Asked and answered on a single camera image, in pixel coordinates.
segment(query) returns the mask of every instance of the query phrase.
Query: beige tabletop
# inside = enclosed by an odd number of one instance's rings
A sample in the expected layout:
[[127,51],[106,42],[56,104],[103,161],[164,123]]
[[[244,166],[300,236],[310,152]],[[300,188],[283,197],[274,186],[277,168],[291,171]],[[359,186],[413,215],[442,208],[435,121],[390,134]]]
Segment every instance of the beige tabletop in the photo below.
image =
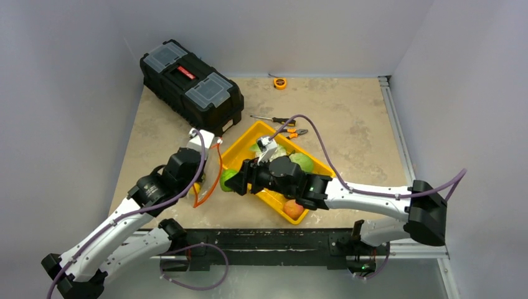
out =
[[[330,158],[346,181],[377,186],[406,184],[389,116],[376,78],[292,78],[285,90],[273,88],[269,78],[233,79],[245,97],[242,121],[223,136],[224,152],[255,121],[250,115],[289,117],[304,114],[314,121]],[[269,123],[278,128],[278,124]],[[308,122],[297,128],[309,133],[293,140],[317,159],[326,161]],[[191,126],[148,88],[143,89],[110,212],[114,211],[136,181],[165,164],[185,146]],[[208,165],[208,178],[217,167]],[[299,225],[291,225],[252,194],[239,196],[215,189],[207,202],[193,208],[194,198],[184,197],[146,225],[175,218],[186,228],[352,227],[359,219],[381,215],[357,210],[310,211]]]

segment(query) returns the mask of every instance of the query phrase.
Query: pliers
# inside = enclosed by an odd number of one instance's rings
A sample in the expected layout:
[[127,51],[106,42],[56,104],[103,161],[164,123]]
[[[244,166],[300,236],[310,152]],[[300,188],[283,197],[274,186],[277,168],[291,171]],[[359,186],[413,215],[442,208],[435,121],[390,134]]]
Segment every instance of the pliers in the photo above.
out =
[[290,133],[290,135],[286,137],[286,139],[293,139],[293,138],[296,138],[297,136],[301,136],[301,135],[308,133],[308,130],[307,129],[282,129],[279,133]]

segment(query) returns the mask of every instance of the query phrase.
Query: black toolbox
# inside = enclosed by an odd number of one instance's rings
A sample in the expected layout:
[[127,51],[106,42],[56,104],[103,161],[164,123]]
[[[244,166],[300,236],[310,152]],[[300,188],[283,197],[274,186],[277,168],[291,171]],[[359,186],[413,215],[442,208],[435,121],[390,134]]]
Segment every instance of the black toolbox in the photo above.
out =
[[139,65],[145,86],[193,127],[222,136],[242,118],[237,84],[175,40],[145,54]]

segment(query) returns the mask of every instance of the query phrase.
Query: screwdriver handle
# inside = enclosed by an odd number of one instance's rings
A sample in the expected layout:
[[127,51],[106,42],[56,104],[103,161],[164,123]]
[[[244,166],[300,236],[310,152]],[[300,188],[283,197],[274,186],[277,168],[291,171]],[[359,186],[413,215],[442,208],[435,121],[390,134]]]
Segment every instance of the screwdriver handle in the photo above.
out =
[[[278,117],[272,117],[271,120],[274,122],[274,123],[280,123],[282,125],[284,125],[284,123],[286,123],[289,118],[278,118]],[[296,121],[295,120],[292,120],[288,126],[295,126],[295,123]]]

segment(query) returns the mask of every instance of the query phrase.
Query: toolbox lid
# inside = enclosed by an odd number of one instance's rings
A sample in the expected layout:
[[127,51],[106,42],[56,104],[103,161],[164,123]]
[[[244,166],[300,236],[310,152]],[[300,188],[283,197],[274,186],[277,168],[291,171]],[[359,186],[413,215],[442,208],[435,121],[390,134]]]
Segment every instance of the toolbox lid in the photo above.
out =
[[227,91],[231,87],[233,87],[233,85],[220,77],[217,73],[211,73],[195,87],[189,89],[185,95],[204,109],[210,103],[212,103],[214,107],[218,107],[231,96]]
[[187,52],[184,49],[178,47],[173,42],[168,42],[167,44],[160,45],[149,52],[149,55],[145,57],[143,61],[150,65],[155,71],[161,73],[162,70],[184,55],[187,55]]

